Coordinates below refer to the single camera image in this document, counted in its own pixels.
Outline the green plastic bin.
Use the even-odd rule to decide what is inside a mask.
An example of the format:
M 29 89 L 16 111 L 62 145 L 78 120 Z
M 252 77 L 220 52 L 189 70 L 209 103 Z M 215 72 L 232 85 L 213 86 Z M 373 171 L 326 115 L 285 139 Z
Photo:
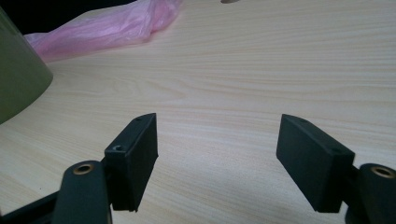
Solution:
M 0 124 L 49 87 L 53 74 L 0 7 Z

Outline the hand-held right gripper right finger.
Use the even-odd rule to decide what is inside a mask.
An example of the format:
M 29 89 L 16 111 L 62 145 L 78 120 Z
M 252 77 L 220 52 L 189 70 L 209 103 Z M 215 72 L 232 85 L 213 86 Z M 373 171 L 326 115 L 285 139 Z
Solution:
M 355 153 L 306 119 L 283 114 L 276 157 L 313 209 L 337 213 Z

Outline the pink plastic bag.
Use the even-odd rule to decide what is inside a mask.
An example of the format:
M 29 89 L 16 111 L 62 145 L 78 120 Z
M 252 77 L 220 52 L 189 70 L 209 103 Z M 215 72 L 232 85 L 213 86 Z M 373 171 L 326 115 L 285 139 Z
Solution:
M 47 33 L 25 37 L 45 62 L 144 43 L 169 26 L 183 0 L 136 0 L 99 13 L 92 11 Z

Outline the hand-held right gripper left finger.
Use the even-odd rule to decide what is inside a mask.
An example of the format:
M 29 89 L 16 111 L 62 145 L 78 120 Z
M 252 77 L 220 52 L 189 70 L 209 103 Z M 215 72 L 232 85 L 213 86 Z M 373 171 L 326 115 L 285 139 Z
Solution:
M 155 113 L 133 119 L 106 148 L 107 194 L 115 211 L 138 210 L 158 156 Z

